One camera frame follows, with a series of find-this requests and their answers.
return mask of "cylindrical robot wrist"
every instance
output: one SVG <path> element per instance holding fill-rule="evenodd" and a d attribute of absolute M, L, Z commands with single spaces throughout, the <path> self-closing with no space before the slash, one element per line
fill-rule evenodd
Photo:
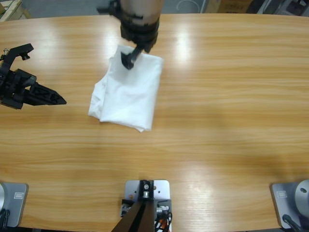
<path fill-rule="evenodd" d="M 136 25 L 156 23 L 161 15 L 164 0 L 120 0 L 123 12 Z"/>
<path fill-rule="evenodd" d="M 4 186 L 0 183 L 0 211 L 3 209 L 5 200 L 5 190 Z"/>

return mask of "white cloth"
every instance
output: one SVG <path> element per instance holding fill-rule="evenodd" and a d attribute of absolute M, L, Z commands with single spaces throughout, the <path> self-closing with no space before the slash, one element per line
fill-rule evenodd
<path fill-rule="evenodd" d="M 106 75 L 95 84 L 88 115 L 100 122 L 150 131 L 163 59 L 140 54 L 134 67 L 128 70 L 121 63 L 121 52 L 132 51 L 132 47 L 118 46 Z"/>

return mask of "black robotic gripper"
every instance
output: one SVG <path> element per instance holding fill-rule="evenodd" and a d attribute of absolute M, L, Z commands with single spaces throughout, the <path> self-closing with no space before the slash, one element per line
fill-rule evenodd
<path fill-rule="evenodd" d="M 32 45 L 26 44 L 12 48 L 0 57 L 0 103 L 14 109 L 21 109 L 23 104 L 29 105 L 61 105 L 67 102 L 56 91 L 41 86 L 36 82 L 36 76 L 17 69 L 11 71 L 15 58 L 29 59 L 28 53 L 33 50 Z"/>

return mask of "silver mounting plate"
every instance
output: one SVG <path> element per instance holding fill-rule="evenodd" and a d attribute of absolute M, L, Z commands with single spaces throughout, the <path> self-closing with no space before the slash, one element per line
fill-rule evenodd
<path fill-rule="evenodd" d="M 301 226 L 299 216 L 293 207 L 293 201 L 295 200 L 295 190 L 298 184 L 298 182 L 293 182 L 273 184 L 271 186 L 273 199 L 275 200 L 278 222 L 285 229 L 291 228 L 282 219 L 282 216 L 285 214 L 289 215 L 295 223 Z"/>
<path fill-rule="evenodd" d="M 139 180 L 128 180 L 126 182 L 125 199 L 136 202 L 139 196 L 139 186 Z M 154 189 L 155 200 L 170 200 L 170 188 L 167 180 L 154 180 Z"/>
<path fill-rule="evenodd" d="M 4 188 L 3 208 L 10 211 L 8 227 L 19 225 L 23 214 L 28 186 L 26 184 L 1 183 Z"/>

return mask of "small sticker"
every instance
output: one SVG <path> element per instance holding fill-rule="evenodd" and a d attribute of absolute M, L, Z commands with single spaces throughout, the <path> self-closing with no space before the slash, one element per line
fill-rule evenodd
<path fill-rule="evenodd" d="M 24 198 L 24 193 L 23 192 L 16 192 L 14 195 L 14 199 L 20 199 L 22 200 Z"/>
<path fill-rule="evenodd" d="M 287 198 L 288 195 L 286 195 L 286 191 L 277 191 L 277 196 L 279 198 Z"/>

